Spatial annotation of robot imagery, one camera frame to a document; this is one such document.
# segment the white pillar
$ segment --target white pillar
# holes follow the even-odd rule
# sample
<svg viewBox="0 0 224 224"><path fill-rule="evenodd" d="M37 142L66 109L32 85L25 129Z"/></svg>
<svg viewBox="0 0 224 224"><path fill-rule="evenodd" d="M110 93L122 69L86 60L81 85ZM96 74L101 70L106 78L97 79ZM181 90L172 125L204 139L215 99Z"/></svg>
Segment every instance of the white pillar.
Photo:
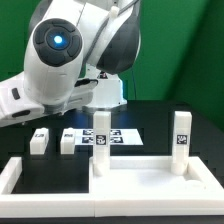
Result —
<svg viewBox="0 0 224 224"><path fill-rule="evenodd" d="M190 112L175 112L171 172L176 175L184 175L187 172L191 122Z"/></svg>
<svg viewBox="0 0 224 224"><path fill-rule="evenodd" d="M103 176L110 170L111 113L97 111L93 118L93 168L94 174Z"/></svg>

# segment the green wall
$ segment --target green wall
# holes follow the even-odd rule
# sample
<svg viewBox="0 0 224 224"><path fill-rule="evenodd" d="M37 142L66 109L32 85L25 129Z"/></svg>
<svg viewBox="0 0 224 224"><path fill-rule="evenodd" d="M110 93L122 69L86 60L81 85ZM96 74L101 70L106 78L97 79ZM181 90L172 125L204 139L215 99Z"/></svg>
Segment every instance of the green wall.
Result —
<svg viewBox="0 0 224 224"><path fill-rule="evenodd" d="M40 0L0 1L0 80L23 70L29 19ZM181 100L224 130L224 1L142 0L138 100ZM121 74L134 99L131 70Z"/></svg>
<svg viewBox="0 0 224 224"><path fill-rule="evenodd" d="M169 99L188 102L224 131L224 1L211 0Z"/></svg>

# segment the white cube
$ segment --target white cube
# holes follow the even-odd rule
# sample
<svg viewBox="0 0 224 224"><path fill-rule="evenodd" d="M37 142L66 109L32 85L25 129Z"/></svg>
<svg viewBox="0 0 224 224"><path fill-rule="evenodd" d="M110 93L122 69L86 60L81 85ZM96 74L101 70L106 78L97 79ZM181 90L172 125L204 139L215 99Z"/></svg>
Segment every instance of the white cube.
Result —
<svg viewBox="0 0 224 224"><path fill-rule="evenodd" d="M71 155L75 152L75 129L64 129L61 138L61 154Z"/></svg>
<svg viewBox="0 0 224 224"><path fill-rule="evenodd" d="M49 130L47 128L37 129L30 141L31 155L44 155L49 141Z"/></svg>

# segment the white block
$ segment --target white block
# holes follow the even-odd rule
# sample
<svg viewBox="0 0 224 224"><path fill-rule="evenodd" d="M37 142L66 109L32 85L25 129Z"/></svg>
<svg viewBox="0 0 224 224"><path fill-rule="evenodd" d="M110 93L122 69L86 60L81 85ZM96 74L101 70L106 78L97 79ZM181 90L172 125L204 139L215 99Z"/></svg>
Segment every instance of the white block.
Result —
<svg viewBox="0 0 224 224"><path fill-rule="evenodd" d="M37 129L30 141L31 155L44 155L49 141L49 130L46 128Z"/></svg>
<svg viewBox="0 0 224 224"><path fill-rule="evenodd" d="M93 164L94 174L103 176L110 169L111 113L97 111L93 118Z"/></svg>
<svg viewBox="0 0 224 224"><path fill-rule="evenodd" d="M61 138L61 154L71 155L75 152L75 129L64 129Z"/></svg>
<svg viewBox="0 0 224 224"><path fill-rule="evenodd" d="M0 195L11 194L22 172L22 159L12 157L0 175Z"/></svg>
<svg viewBox="0 0 224 224"><path fill-rule="evenodd" d="M176 175L184 175L187 171L191 123L190 112L175 112L171 172Z"/></svg>

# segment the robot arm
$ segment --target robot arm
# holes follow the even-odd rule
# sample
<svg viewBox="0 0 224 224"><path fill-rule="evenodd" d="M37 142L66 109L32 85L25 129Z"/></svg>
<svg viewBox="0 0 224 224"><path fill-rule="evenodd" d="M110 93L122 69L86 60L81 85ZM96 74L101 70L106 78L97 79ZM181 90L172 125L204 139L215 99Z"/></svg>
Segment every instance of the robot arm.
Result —
<svg viewBox="0 0 224 224"><path fill-rule="evenodd" d="M132 66L140 45L140 0L118 1L122 10L113 5L40 2L30 22L24 71L0 83L0 127L90 103L98 81L78 79L86 63L111 74Z"/></svg>

